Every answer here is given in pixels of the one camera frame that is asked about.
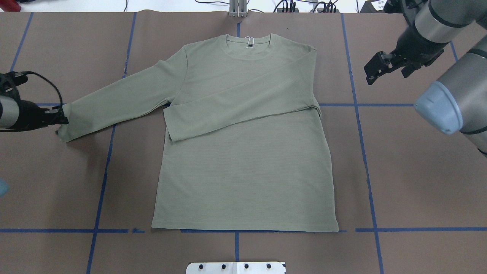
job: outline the white floor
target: white floor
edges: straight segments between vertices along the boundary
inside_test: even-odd
[[[278,2],[279,0],[250,0],[247,8],[272,12]],[[365,0],[358,0],[359,8],[362,8],[364,2]],[[25,12],[121,12],[124,10],[125,4],[125,0],[35,0],[34,2],[21,3],[20,6],[21,11]],[[335,5],[342,13],[357,12],[356,0],[338,0]],[[296,4],[296,8],[300,12],[309,12],[313,6],[313,4],[305,2],[297,2]],[[228,5],[203,4],[194,0],[128,0],[127,11],[136,12],[146,9],[165,12],[227,11]]]

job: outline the clothing tag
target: clothing tag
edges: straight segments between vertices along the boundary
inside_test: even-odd
[[[379,0],[375,2],[371,2],[372,6],[376,11],[384,10],[384,5],[386,4],[387,0]]]
[[[247,48],[251,48],[254,46],[254,38],[253,37],[250,37],[250,36],[247,36],[245,38],[248,38],[248,42],[247,42]]]

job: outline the red object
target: red object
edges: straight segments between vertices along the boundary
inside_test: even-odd
[[[15,0],[0,0],[0,8],[3,11],[20,11],[20,5]]]

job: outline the shirt hem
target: shirt hem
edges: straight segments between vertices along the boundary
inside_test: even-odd
[[[294,231],[294,232],[338,232],[338,224],[327,225],[290,225],[289,223],[276,224],[272,226],[253,224],[249,226],[248,223],[231,223],[221,226],[215,226],[215,223],[174,223],[164,221],[153,221],[152,228],[161,229],[194,229],[194,230],[232,230],[232,231]]]

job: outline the table surface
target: table surface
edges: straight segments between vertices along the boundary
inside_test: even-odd
[[[317,48],[315,96],[330,147],[338,233],[151,229],[162,108],[60,142],[56,126],[0,135],[0,273],[184,273],[190,262],[282,261],[288,273],[486,273],[486,159],[431,127],[412,103],[476,43],[474,24],[432,66],[368,86],[402,15],[1,13],[0,70],[32,70],[65,102],[222,34],[275,33]],[[55,105],[31,77],[23,99]]]

